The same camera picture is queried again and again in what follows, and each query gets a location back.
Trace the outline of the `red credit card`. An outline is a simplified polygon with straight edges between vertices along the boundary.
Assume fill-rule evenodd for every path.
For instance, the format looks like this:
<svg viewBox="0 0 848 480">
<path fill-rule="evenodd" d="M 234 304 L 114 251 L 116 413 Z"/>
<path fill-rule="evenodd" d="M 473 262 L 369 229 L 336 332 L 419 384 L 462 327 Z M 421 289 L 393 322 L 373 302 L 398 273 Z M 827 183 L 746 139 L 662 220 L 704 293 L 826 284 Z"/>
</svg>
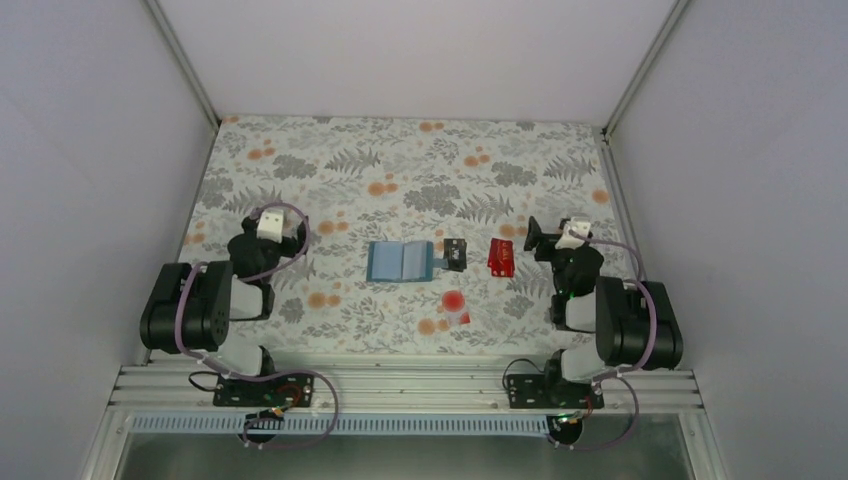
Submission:
<svg viewBox="0 0 848 480">
<path fill-rule="evenodd" d="M 512 278 L 515 272 L 513 242 L 492 238 L 487 265 L 493 277 Z"/>
</svg>

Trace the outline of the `black credit card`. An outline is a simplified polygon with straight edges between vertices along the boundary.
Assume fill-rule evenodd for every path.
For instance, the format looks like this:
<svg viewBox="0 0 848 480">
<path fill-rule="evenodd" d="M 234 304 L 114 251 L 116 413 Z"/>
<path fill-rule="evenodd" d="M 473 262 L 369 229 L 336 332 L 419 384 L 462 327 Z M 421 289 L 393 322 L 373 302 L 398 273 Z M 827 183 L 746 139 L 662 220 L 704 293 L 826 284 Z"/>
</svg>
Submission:
<svg viewBox="0 0 848 480">
<path fill-rule="evenodd" d="M 452 272 L 464 272 L 467 268 L 467 242 L 462 238 L 443 240 L 442 269 Z"/>
</svg>

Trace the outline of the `white card with red circle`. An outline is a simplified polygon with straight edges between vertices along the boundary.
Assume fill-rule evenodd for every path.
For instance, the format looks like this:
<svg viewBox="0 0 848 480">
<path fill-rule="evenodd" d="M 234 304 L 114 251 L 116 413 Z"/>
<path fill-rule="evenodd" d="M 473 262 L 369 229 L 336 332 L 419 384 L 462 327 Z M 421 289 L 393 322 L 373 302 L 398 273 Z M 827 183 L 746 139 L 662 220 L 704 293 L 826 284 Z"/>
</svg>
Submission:
<svg viewBox="0 0 848 480">
<path fill-rule="evenodd" d="M 445 321 L 449 326 L 467 325 L 471 322 L 466 298 L 459 290 L 447 291 L 442 296 Z"/>
</svg>

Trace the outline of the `blue card holder wallet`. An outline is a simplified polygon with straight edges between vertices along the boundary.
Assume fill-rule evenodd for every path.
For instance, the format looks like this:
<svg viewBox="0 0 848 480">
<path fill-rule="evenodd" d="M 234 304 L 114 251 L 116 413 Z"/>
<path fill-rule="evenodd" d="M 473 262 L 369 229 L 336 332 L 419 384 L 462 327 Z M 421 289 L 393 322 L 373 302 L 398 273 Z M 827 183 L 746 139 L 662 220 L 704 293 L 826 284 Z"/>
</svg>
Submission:
<svg viewBox="0 0 848 480">
<path fill-rule="evenodd" d="M 430 241 L 374 241 L 369 244 L 366 281 L 370 283 L 430 282 L 448 260 L 435 256 Z"/>
</svg>

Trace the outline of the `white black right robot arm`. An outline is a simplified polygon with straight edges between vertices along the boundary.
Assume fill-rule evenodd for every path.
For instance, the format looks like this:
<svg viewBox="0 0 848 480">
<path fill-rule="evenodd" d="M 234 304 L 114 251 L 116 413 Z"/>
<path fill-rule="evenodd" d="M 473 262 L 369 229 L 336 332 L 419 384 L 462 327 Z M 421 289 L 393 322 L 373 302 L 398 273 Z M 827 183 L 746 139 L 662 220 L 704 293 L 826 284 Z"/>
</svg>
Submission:
<svg viewBox="0 0 848 480">
<path fill-rule="evenodd" d="M 630 253 L 637 271 L 632 279 L 605 276 L 600 246 Z M 580 393 L 580 384 L 597 383 L 637 370 L 673 370 L 684 353 L 684 340 L 666 286 L 645 278 L 638 251 L 592 233 L 584 217 L 566 217 L 557 233 L 546 233 L 537 219 L 528 220 L 524 249 L 551 267 L 554 293 L 551 323 L 591 341 L 558 354 L 541 384 L 544 399 L 565 407 Z"/>
</svg>

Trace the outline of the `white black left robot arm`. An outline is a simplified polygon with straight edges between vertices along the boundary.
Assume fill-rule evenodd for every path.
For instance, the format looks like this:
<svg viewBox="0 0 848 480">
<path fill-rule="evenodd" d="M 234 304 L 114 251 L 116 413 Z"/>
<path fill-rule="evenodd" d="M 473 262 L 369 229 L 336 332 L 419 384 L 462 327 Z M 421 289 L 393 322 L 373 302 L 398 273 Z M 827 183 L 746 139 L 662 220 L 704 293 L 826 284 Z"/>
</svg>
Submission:
<svg viewBox="0 0 848 480">
<path fill-rule="evenodd" d="M 283 227 L 280 210 L 248 216 L 243 232 L 227 244 L 227 260 L 163 265 L 140 318 L 145 348 L 190 357 L 239 379 L 239 392 L 252 404 L 270 402 L 279 382 L 270 352 L 230 337 L 229 327 L 269 319 L 275 301 L 273 270 L 283 258 L 295 260 L 306 253 L 308 219 L 301 219 L 292 237 L 284 235 Z"/>
</svg>

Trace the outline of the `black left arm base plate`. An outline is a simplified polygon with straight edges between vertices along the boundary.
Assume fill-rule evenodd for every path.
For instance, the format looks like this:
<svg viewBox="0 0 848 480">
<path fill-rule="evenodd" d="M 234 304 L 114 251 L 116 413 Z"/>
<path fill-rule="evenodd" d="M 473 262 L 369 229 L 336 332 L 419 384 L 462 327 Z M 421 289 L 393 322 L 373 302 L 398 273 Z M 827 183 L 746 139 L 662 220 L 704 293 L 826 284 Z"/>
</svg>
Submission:
<svg viewBox="0 0 848 480">
<path fill-rule="evenodd" d="M 216 407 L 298 407 L 311 406 L 315 376 L 295 373 L 267 382 L 220 377 L 215 386 L 212 404 Z"/>
</svg>

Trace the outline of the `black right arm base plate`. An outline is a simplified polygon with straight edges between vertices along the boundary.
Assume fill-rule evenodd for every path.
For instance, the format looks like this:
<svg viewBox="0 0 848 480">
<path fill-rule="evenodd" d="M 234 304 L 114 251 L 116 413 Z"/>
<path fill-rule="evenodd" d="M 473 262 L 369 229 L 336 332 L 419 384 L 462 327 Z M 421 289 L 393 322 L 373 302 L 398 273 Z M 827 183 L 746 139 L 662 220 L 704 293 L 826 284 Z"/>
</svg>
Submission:
<svg viewBox="0 0 848 480">
<path fill-rule="evenodd" d="M 603 395 L 589 384 L 542 374 L 507 374 L 502 378 L 512 409 L 600 409 Z"/>
</svg>

